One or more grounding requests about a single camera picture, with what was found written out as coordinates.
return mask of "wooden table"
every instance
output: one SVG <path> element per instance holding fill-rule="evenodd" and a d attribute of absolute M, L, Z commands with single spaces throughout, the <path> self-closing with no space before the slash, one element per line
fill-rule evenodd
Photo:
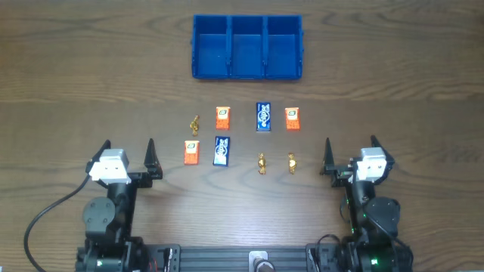
<path fill-rule="evenodd" d="M 302 14 L 302 79 L 193 79 L 198 13 Z M 134 170 L 155 140 L 165 178 L 138 192 L 133 227 L 149 243 L 305 245 L 349 235 L 343 189 L 318 174 L 324 139 L 346 163 L 375 134 L 397 161 L 377 195 L 402 204 L 399 237 L 414 270 L 483 269 L 483 13 L 480 0 L 1 2 L 0 266 L 33 271 L 26 226 L 81 183 L 107 138 Z M 261 100 L 272 102 L 269 134 L 254 129 Z M 231 107 L 230 131 L 214 129 L 216 106 Z M 285 131 L 285 107 L 300 108 L 300 132 Z M 185 167 L 197 114 L 201 162 Z M 228 168 L 212 166 L 216 135 L 231 136 Z M 34 227 L 30 246 L 46 270 L 73 270 L 84 205 L 104 194 L 89 183 Z"/>

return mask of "blue and white package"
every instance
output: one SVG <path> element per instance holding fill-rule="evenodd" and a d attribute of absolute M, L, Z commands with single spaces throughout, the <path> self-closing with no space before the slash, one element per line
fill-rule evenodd
<path fill-rule="evenodd" d="M 257 102 L 257 131 L 271 131 L 270 102 Z"/>
<path fill-rule="evenodd" d="M 215 137 L 215 157 L 213 165 L 228 166 L 228 150 L 230 149 L 230 137 Z"/>

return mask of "tic tac logo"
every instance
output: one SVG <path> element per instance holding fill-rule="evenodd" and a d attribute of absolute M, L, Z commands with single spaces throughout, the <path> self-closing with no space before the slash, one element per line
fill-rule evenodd
<path fill-rule="evenodd" d="M 257 118 L 262 123 L 263 127 L 267 126 L 267 121 L 270 120 L 271 109 L 269 105 L 261 105 L 259 115 Z"/>
<path fill-rule="evenodd" d="M 219 140 L 219 145 L 216 147 L 218 156 L 227 156 L 228 139 Z"/>

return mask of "blue plastic container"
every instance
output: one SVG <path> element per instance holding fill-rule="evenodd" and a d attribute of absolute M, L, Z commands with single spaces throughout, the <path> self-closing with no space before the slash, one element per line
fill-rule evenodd
<path fill-rule="evenodd" d="M 303 52 L 300 15 L 194 15 L 194 78 L 299 79 Z"/>

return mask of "orange tic tac box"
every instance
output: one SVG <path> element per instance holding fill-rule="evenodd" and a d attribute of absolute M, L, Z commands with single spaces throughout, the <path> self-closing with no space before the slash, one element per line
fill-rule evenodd
<path fill-rule="evenodd" d="M 230 107 L 217 107 L 215 129 L 217 130 L 230 129 Z"/>
<path fill-rule="evenodd" d="M 288 131 L 299 131 L 301 129 L 299 108 L 286 108 L 286 129 Z"/>
<path fill-rule="evenodd" d="M 199 141 L 185 141 L 185 165 L 197 165 L 200 155 Z"/>

